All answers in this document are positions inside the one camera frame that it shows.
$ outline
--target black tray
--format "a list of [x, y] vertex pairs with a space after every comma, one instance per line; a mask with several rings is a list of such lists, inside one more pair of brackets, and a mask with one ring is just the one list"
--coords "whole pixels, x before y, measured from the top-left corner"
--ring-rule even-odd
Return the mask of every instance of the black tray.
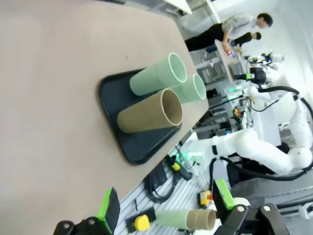
[[134, 165], [146, 163], [180, 129], [170, 127], [134, 134], [126, 134], [119, 129], [116, 118], [120, 111], [156, 93], [137, 96], [132, 92], [129, 80], [141, 70], [110, 75], [99, 87], [101, 105], [115, 137], [126, 159]]

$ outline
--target bolt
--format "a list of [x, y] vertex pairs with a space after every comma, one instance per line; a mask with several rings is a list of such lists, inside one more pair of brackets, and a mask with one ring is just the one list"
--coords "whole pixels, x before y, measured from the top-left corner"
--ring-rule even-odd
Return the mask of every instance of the bolt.
[[264, 210], [268, 212], [268, 211], [270, 211], [270, 207], [269, 206], [264, 206]]
[[238, 210], [239, 212], [243, 212], [245, 209], [244, 209], [242, 206], [239, 206], [239, 207], [237, 207], [237, 210]]
[[91, 219], [88, 222], [89, 222], [89, 224], [93, 225], [95, 221], [94, 221], [94, 219]]

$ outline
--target yellow knob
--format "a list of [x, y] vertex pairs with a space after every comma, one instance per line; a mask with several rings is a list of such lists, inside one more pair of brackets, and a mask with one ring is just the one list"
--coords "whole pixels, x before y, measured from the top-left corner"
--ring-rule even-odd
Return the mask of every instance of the yellow knob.
[[138, 216], [135, 219], [135, 229], [138, 231], [146, 231], [150, 228], [150, 221], [147, 215]]

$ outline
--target gray shirt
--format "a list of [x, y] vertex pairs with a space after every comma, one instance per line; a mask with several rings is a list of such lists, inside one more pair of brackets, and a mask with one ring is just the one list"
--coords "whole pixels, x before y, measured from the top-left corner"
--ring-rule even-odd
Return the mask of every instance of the gray shirt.
[[256, 18], [250, 14], [240, 13], [229, 17], [222, 23], [223, 32], [230, 32], [229, 38], [234, 40], [248, 33], [256, 26]]

